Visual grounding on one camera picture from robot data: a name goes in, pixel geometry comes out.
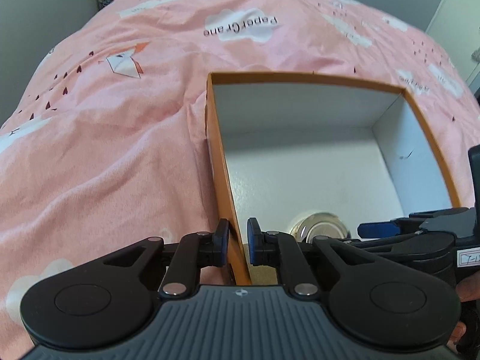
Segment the person's right hand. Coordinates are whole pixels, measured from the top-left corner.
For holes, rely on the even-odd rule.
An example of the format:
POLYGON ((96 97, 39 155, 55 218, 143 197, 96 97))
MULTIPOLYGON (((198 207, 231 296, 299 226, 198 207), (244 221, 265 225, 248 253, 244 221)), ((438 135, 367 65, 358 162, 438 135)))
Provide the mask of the person's right hand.
POLYGON ((460 319, 448 341, 448 348, 463 359, 479 357, 479 272, 456 285, 461 302, 460 319))

